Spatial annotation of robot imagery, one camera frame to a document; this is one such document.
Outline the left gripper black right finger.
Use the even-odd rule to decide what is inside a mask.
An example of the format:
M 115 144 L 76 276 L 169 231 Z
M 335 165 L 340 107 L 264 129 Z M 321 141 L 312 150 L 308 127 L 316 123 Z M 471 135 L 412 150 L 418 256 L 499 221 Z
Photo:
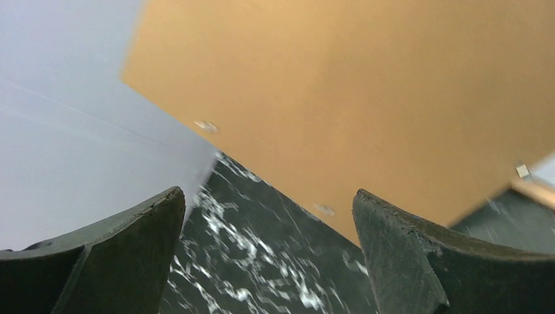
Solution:
M 489 243 L 360 189 L 352 214 L 380 313 L 553 313 L 554 255 Z

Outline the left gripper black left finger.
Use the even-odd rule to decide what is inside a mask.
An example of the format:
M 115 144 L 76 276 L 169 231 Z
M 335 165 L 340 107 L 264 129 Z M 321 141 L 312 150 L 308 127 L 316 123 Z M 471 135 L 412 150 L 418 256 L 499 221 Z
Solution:
M 158 313 L 185 211 L 174 186 L 78 230 L 1 251 L 1 312 Z

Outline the wooden picture frame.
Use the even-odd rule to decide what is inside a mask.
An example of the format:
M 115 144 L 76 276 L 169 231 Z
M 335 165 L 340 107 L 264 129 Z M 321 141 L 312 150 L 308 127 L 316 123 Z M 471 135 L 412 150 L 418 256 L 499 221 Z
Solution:
M 513 190 L 554 210 L 554 186 L 531 176 L 513 178 L 510 186 Z

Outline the brown cardboard backing board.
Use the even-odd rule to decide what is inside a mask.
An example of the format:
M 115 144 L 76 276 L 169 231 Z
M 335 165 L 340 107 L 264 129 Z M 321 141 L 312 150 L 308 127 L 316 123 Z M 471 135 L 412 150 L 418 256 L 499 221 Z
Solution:
M 352 242 L 449 226 L 554 151 L 554 2 L 147 1 L 122 80 Z

